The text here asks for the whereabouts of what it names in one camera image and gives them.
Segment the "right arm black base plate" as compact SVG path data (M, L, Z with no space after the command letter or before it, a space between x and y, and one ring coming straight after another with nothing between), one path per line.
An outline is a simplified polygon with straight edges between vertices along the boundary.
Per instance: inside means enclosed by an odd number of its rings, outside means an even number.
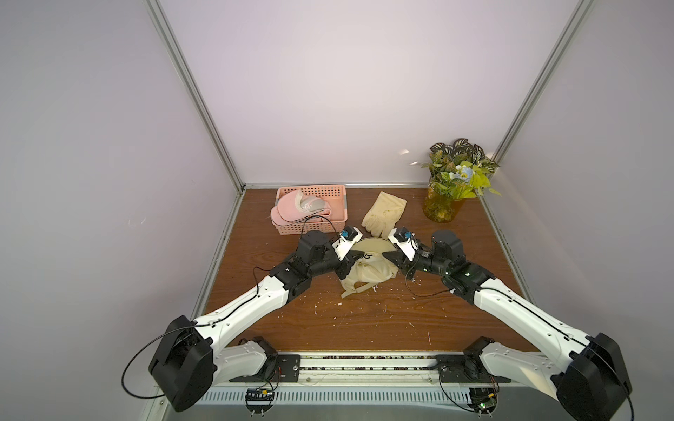
M483 364L464 354L438 354L431 370L439 374L442 382L455 383L510 383L511 380L501 376L490 375Z

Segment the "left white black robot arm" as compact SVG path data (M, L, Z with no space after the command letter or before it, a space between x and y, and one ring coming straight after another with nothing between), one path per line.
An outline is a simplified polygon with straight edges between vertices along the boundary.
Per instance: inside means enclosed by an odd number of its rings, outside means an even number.
M188 410L218 383L255 376L266 381L273 371L275 349L260 339L236 347L232 341L304 294L315 277L335 273L345 278L363 257L355 249L362 238L362 232L352 226L339 232L335 241L326 233L310 231L253 289L195 320L174 319L159 338L148 366L173 410Z

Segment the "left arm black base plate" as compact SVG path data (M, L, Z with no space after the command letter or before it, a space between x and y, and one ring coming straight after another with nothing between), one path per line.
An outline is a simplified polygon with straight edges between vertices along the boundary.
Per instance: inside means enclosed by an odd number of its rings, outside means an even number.
M298 382L300 354L277 354L270 356L254 375L235 377L230 382Z

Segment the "beige baseball cap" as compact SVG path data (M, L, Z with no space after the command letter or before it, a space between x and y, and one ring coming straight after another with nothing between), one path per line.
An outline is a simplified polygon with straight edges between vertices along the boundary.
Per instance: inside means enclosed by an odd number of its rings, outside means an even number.
M349 274L341 280L342 298L362 293L398 275L398 267L384 257L386 252L395 252L388 240L366 238L359 241L352 251L364 252L364 256L356 261Z

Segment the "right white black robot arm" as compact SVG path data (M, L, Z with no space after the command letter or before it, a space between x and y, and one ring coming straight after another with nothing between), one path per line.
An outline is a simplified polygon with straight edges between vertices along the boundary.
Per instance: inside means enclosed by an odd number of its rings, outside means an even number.
M426 247L405 228L387 236L385 253L405 275L436 275L449 293L491 314L532 344L539 355L481 338L468 348L495 377L508 378L555 399L576 420L610 420L632 405L632 386L621 348L599 333L591 336L552 317L467 259L463 243L451 231L437 231Z

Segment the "pink baseball cap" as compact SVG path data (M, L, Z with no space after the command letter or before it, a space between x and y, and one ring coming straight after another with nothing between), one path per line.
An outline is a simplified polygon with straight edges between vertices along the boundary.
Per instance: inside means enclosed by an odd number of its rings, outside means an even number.
M297 224L310 217L330 217L332 207L323 198L306 195L302 191L291 191L279 198L270 212L275 226Z

